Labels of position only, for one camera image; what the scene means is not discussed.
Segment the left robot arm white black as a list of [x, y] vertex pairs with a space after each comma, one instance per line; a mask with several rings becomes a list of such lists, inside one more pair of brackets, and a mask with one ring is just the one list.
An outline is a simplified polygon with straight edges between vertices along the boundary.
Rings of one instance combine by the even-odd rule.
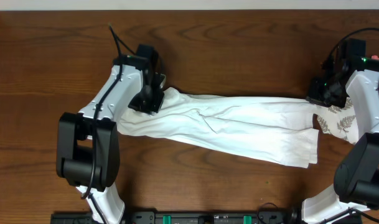
[[115, 180], [120, 165], [117, 124], [128, 109], [158, 113], [166, 77], [156, 70], [159, 54], [139, 45], [133, 55], [119, 54], [109, 79], [92, 101], [58, 121], [57, 175], [90, 206], [90, 213], [55, 213], [52, 223], [121, 223], [125, 204]]

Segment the white printed t-shirt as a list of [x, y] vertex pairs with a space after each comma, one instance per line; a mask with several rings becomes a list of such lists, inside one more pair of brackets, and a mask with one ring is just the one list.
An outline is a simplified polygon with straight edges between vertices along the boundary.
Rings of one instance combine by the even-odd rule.
[[306, 168], [317, 163], [316, 107], [281, 97], [189, 95], [165, 90], [154, 115], [128, 109], [118, 131], [166, 138], [207, 149]]

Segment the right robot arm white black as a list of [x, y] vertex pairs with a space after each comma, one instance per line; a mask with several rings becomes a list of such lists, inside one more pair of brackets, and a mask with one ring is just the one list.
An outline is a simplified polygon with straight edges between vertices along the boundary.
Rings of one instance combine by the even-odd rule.
[[320, 116], [337, 136], [353, 144], [335, 171], [331, 186], [303, 201], [298, 223], [361, 223], [379, 210], [379, 59], [368, 58], [366, 42], [344, 38], [312, 79], [306, 100], [335, 112]]

